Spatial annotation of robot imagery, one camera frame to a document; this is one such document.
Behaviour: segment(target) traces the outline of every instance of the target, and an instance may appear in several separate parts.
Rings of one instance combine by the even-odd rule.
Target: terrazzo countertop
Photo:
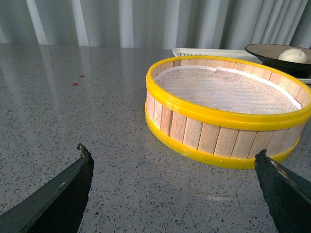
[[[78,157],[95,161],[80,233],[275,233],[254,170],[219,168],[158,141],[145,77],[170,50],[0,44],[0,214]],[[311,124],[282,164],[311,181]]]

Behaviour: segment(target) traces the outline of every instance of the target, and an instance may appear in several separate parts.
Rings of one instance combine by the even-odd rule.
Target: yellow rim
[[[171,148],[172,150],[180,153],[188,158],[193,160],[199,161],[201,163],[210,164],[213,166],[221,166],[226,168],[234,168],[234,169],[254,169],[255,168],[255,159],[238,159],[238,158],[229,158],[223,157],[219,155],[209,154],[203,151],[196,150],[189,146],[186,146],[180,142],[175,141],[171,137],[167,136],[163,133],[149,118],[146,106],[145,106],[145,113],[146,113],[146,122],[151,130],[151,132],[166,146]],[[297,139],[295,144],[289,148],[287,151],[271,156],[277,162],[281,162],[286,159],[290,153],[293,151],[297,143],[299,142],[300,137]]]
[[[240,129],[240,130],[253,130],[253,131],[270,131],[292,128],[301,125],[309,120],[311,116],[311,102],[304,108],[284,114],[274,115],[255,115],[255,114],[241,114],[226,112],[218,109],[212,109],[204,107],[198,104],[191,103],[189,101],[178,98],[169,92],[163,90],[152,78],[153,70],[165,63],[173,62],[176,60],[185,59],[210,59],[210,60],[225,60],[232,62],[239,62],[255,67],[260,67],[274,73],[281,74],[282,76],[290,79],[301,86],[309,98],[311,99],[311,89],[300,80],[295,77],[286,74],[277,69],[266,67],[252,62],[242,61],[233,58],[214,57],[214,56],[186,56],[186,57],[173,57],[155,63],[150,67],[147,78],[146,86],[148,92],[162,105],[171,109],[174,112],[178,112],[189,118],[198,120],[200,122],[208,123],[211,125]]]

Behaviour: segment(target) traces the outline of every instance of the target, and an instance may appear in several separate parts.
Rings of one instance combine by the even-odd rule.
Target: bamboo steamer
[[[272,115],[228,112],[183,100],[154,81],[159,73],[186,65],[224,67],[256,75],[290,93],[301,109]],[[311,116],[311,89],[307,85],[279,70],[237,59],[165,59],[150,67],[146,87],[146,122],[152,133],[174,151],[214,166],[254,169],[255,155],[262,149],[267,149],[267,155],[274,160],[284,160],[297,145]]]

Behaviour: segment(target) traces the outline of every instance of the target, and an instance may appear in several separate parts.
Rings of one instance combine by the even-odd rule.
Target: bowl
[[[230,72],[228,76],[233,73],[234,79],[228,81],[221,75],[219,77],[225,84],[214,88],[210,79],[204,76],[204,72],[209,72],[206,69]],[[181,78],[184,73],[189,76]],[[243,79],[239,73],[256,81],[240,83]],[[196,81],[199,79],[203,82],[198,84]],[[232,83],[243,89],[236,92],[239,96],[243,91],[247,92],[254,82],[259,82],[258,89],[263,91],[262,95],[253,98],[254,113],[231,109],[243,105],[239,98],[223,104],[235,97],[231,94],[227,100],[222,97],[210,100],[214,94],[230,93]],[[168,89],[164,83],[172,84],[172,87]],[[273,101],[278,99],[270,93],[271,86],[292,98],[300,108],[284,113],[256,112],[257,109],[270,109],[270,102],[274,104]],[[146,87],[145,117],[151,132],[174,151],[214,166],[254,169],[255,155],[263,149],[267,149],[267,155],[274,160],[284,160],[297,145],[300,133],[311,116],[311,89],[307,85],[277,69],[238,59],[212,56],[165,59],[150,67]],[[187,91],[190,97],[184,98],[183,93]],[[229,110],[200,102],[209,100],[212,104],[229,107]],[[272,105],[271,109],[274,108],[277,109],[278,104]]]
[[[302,50],[307,55],[306,63],[302,64],[279,60],[278,57],[281,55],[281,53],[289,49]],[[251,55],[256,56],[265,66],[281,70],[299,79],[310,78],[311,50],[309,49],[287,45],[252,44],[246,46],[245,50]]]

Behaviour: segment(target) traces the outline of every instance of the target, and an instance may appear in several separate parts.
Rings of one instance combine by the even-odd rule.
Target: white bun
[[[307,61],[307,56],[299,49],[290,49],[284,51],[278,59],[288,62],[305,63]]]

